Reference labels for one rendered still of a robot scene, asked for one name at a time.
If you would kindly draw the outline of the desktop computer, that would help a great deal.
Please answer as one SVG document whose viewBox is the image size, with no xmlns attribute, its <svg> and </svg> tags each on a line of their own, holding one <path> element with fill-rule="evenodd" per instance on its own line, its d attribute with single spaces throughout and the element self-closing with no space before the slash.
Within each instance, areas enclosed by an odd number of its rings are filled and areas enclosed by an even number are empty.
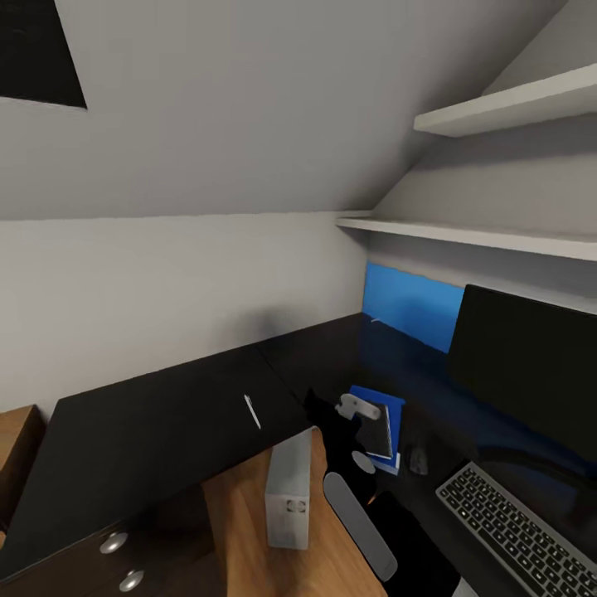
<svg viewBox="0 0 597 597">
<path fill-rule="evenodd" d="M 273 447 L 265 488 L 269 546 L 308 549 L 312 429 Z"/>
</svg>

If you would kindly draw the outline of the monitor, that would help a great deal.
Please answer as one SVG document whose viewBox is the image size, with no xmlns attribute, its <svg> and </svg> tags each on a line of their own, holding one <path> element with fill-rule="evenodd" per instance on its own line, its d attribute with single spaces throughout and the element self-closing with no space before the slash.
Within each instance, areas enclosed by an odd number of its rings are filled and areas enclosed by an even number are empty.
<svg viewBox="0 0 597 597">
<path fill-rule="evenodd" d="M 442 379 L 597 466 L 597 314 L 467 284 Z M 527 452 L 479 454 L 531 460 L 597 492 Z"/>
</svg>

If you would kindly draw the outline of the mouse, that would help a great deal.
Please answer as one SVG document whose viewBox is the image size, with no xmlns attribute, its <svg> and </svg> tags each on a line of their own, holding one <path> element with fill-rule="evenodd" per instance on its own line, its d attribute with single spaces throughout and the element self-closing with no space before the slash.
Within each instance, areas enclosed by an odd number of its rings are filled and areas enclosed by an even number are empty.
<svg viewBox="0 0 597 597">
<path fill-rule="evenodd" d="M 427 474 L 427 456 L 420 447 L 410 447 L 405 456 L 405 463 L 412 472 L 419 475 Z"/>
</svg>

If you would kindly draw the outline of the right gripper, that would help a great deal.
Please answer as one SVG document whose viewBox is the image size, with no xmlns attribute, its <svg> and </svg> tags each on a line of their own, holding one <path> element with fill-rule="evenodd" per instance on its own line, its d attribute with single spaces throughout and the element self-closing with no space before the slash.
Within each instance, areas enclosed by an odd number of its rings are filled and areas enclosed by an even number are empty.
<svg viewBox="0 0 597 597">
<path fill-rule="evenodd" d="M 312 387 L 309 387 L 306 392 L 303 407 L 308 409 L 308 422 L 319 427 L 323 432 L 323 441 L 328 433 L 334 430 L 348 430 L 353 434 L 353 438 L 356 438 L 357 431 L 361 428 L 362 421 L 359 417 L 353 416 L 349 420 L 339 415 L 335 405 L 314 395 Z"/>
</svg>

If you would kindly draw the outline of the notebook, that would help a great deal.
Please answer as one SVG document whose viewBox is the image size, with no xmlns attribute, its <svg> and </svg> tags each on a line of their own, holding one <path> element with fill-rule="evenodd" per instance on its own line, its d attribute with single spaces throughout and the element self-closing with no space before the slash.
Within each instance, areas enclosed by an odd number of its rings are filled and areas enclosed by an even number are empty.
<svg viewBox="0 0 597 597">
<path fill-rule="evenodd" d="M 356 412 L 356 415 L 362 421 L 361 428 L 356 434 L 356 440 L 364 445 L 364 449 L 366 449 L 368 454 L 383 457 L 384 459 L 391 459 L 392 449 L 388 407 L 382 404 L 374 404 L 374 406 L 378 407 L 381 413 L 380 418 L 377 420 Z"/>
</svg>

